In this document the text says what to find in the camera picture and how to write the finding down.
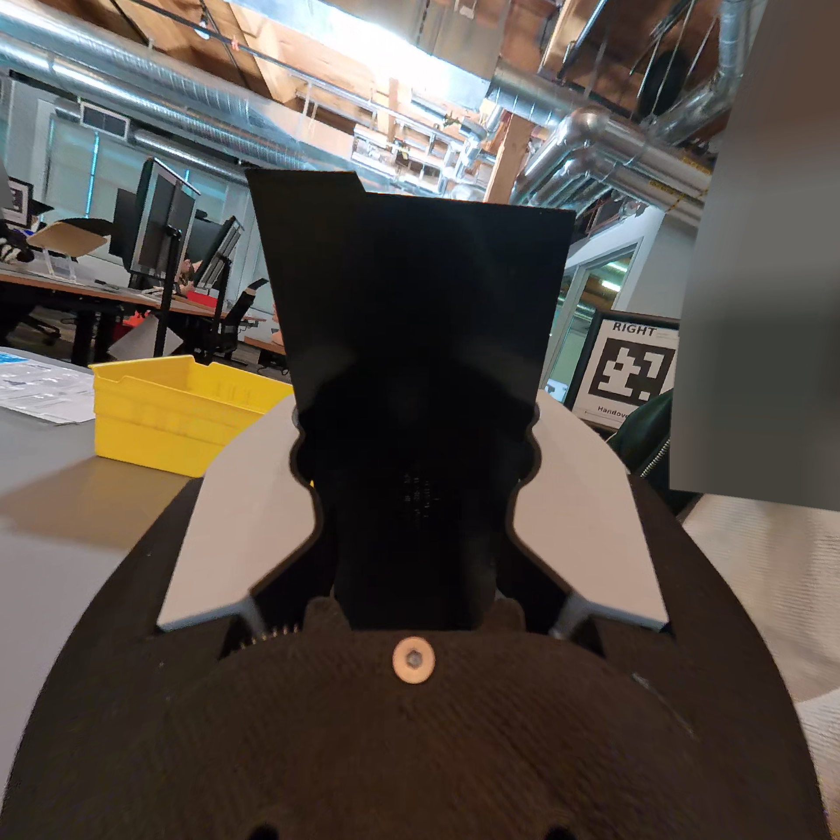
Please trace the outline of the white garment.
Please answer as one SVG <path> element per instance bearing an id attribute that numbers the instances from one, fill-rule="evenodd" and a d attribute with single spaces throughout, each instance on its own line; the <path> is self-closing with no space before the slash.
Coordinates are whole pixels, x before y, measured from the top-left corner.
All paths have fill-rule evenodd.
<path id="1" fill-rule="evenodd" d="M 838 810 L 838 512 L 705 495 L 684 528 L 768 645 L 800 717 L 826 808 Z"/>

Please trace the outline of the yellow plastic bin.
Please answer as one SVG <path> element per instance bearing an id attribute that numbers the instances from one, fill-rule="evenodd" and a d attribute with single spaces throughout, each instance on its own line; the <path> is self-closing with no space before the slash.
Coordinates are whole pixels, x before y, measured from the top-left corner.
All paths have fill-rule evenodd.
<path id="1" fill-rule="evenodd" d="M 293 393 L 288 383 L 192 356 L 93 364 L 96 454 L 201 476 L 236 436 Z"/>

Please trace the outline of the laminated paper sheet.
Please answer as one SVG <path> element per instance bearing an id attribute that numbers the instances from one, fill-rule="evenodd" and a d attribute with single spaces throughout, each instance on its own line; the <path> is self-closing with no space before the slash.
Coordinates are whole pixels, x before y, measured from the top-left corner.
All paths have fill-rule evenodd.
<path id="1" fill-rule="evenodd" d="M 93 377 L 52 362 L 1 352 L 1 407 L 50 424 L 95 419 Z"/>

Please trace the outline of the cardboard sheet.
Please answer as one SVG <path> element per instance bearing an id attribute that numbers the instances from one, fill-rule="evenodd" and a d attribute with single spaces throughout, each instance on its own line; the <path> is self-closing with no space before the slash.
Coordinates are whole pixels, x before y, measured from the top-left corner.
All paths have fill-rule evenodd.
<path id="1" fill-rule="evenodd" d="M 107 244 L 109 238 L 61 220 L 27 237 L 31 248 L 54 252 L 71 258 L 88 256 Z"/>

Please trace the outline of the silver air duct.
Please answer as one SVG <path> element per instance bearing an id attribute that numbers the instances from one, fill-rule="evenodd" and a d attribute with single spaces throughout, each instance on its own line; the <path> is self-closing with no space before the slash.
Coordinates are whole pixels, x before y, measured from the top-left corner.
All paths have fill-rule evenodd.
<path id="1" fill-rule="evenodd" d="M 239 128 L 231 118 L 183 106 L 166 92 L 144 91 L 109 73 L 18 38 L 2 35 L 1 43 L 2 64 L 11 70 L 240 161 L 296 171 L 356 170 L 353 162 L 306 143 L 265 138 L 251 129 Z"/>
<path id="2" fill-rule="evenodd" d="M 651 141 L 631 122 L 586 106 L 565 116 L 523 166 L 511 203 L 570 208 L 572 195 L 588 181 L 698 228 L 711 172 L 678 150 Z"/>

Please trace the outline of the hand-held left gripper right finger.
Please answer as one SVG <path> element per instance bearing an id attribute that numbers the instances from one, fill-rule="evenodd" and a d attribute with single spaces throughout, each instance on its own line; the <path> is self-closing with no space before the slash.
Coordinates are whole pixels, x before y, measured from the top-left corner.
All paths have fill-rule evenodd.
<path id="1" fill-rule="evenodd" d="M 545 391 L 535 408 L 537 465 L 518 491 L 511 525 L 567 591 L 549 635 L 571 637 L 595 617 L 662 630 L 669 616 L 625 466 Z"/>

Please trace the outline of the black office monitor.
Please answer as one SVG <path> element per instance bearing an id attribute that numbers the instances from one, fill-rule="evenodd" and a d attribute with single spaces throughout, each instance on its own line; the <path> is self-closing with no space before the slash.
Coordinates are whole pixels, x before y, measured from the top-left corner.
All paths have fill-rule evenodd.
<path id="1" fill-rule="evenodd" d="M 143 163 L 133 210 L 122 200 L 114 208 L 124 268 L 133 276 L 163 283 L 153 357 L 165 353 L 175 286 L 193 228 L 200 191 L 155 157 Z"/>
<path id="2" fill-rule="evenodd" d="M 243 233 L 243 225 L 236 216 L 221 224 L 197 219 L 192 226 L 187 258 L 194 268 L 193 284 L 196 290 L 217 286 L 224 268 L 232 264 L 233 254 Z"/>

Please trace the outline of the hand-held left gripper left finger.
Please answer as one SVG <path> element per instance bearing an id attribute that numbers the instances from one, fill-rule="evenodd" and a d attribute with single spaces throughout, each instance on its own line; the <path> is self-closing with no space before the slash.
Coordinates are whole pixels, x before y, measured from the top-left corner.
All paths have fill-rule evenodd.
<path id="1" fill-rule="evenodd" d="M 289 394 L 211 462 L 157 617 L 160 630 L 218 618 L 241 619 L 252 634 L 301 629 L 301 619 L 267 619 L 258 605 L 317 532 L 313 490 L 293 464 L 300 442 Z"/>

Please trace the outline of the black box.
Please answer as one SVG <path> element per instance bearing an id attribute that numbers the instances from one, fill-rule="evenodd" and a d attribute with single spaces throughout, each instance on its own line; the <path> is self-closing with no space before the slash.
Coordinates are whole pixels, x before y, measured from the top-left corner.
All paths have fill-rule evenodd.
<path id="1" fill-rule="evenodd" d="M 568 590 L 512 535 L 573 240 L 570 211 L 247 170 L 316 528 L 258 595 L 334 595 L 353 629 L 476 629 L 497 594 L 546 634 Z"/>

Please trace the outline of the grey desk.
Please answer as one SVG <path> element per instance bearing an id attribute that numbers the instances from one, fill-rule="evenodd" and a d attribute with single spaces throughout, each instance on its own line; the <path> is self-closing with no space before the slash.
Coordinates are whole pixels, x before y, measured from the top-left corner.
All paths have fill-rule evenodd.
<path id="1" fill-rule="evenodd" d="M 95 455 L 95 425 L 1 412 L 1 783 L 93 596 L 187 479 Z"/>

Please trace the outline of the framed marker sign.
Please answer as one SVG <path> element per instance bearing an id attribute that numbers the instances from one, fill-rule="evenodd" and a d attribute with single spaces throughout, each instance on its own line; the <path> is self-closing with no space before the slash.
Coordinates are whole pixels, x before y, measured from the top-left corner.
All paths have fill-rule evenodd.
<path id="1" fill-rule="evenodd" d="M 616 431 L 675 383 L 680 320 L 597 311 L 563 404 L 592 427 Z"/>

